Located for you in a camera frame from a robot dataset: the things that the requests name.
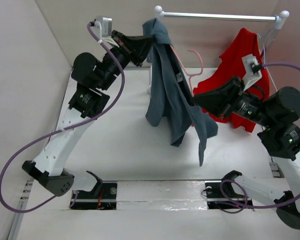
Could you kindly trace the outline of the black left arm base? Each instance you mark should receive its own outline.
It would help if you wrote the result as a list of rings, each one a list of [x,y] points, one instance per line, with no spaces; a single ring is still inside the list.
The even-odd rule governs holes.
[[[69,203],[72,210],[116,210],[117,209],[117,181],[103,181],[93,172],[86,171],[89,177],[96,180],[90,191],[73,190]]]

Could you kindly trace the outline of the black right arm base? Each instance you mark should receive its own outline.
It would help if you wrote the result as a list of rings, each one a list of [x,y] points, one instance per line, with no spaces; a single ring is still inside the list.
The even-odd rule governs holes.
[[[224,197],[220,190],[221,180],[208,180],[204,182],[204,189],[201,191],[201,195],[206,198],[208,210],[222,210],[230,213],[236,213],[242,207],[238,204],[234,204]],[[226,189],[226,184],[223,185],[224,192],[236,202],[244,204],[247,201],[248,205],[252,205],[251,198],[245,198],[243,193],[235,193],[233,189]]]

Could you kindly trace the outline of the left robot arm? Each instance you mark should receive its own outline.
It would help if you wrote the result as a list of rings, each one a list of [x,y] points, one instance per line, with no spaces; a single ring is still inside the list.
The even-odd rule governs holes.
[[[63,196],[78,182],[65,170],[65,164],[83,133],[101,114],[110,99],[104,94],[129,63],[142,66],[155,41],[151,35],[126,36],[113,30],[112,48],[102,60],[89,52],[79,54],[71,78],[76,91],[68,103],[58,133],[34,160],[25,161],[22,169],[54,196]]]

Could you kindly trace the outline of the blue-grey t shirt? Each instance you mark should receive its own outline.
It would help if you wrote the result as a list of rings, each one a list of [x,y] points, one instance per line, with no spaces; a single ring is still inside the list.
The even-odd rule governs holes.
[[[204,162],[207,140],[218,134],[217,123],[195,105],[182,67],[173,52],[168,30],[157,18],[142,25],[144,36],[153,36],[154,44],[146,61],[152,66],[150,102],[145,117],[157,127],[166,118],[171,133],[170,144],[179,147],[186,131],[194,126],[197,133],[199,164]]]

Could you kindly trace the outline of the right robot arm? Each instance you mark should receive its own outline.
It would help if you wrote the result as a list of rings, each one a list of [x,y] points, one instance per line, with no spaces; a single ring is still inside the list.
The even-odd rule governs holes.
[[[260,209],[274,209],[283,223],[300,230],[300,128],[295,124],[300,118],[300,92],[286,86],[263,99],[233,77],[219,88],[194,95],[192,100],[215,117],[235,114],[263,126],[258,137],[289,185],[289,190],[279,191],[233,170],[220,182],[226,203],[239,210],[249,208],[247,203],[233,199],[238,193],[244,200],[259,202]]]

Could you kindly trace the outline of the pink wire hanger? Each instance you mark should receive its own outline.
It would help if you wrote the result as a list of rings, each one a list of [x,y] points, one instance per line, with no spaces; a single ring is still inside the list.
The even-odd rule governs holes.
[[[175,50],[174,46],[171,44],[170,48],[172,50],[172,52],[174,53],[175,57],[177,58],[184,74],[188,77],[187,83],[188,83],[188,87],[190,89],[190,94],[193,97],[194,96],[194,92],[193,92],[193,82],[192,82],[192,78],[197,77],[197,76],[201,76],[204,72],[204,62],[203,59],[200,55],[200,53],[194,49],[187,49],[186,51],[192,54],[195,54],[198,61],[199,61],[199,67],[198,66],[186,66],[184,65],[183,61],[181,60],[181,58],[179,57],[177,51]],[[199,69],[199,71],[197,72],[189,72],[188,69],[190,68],[197,68]]]

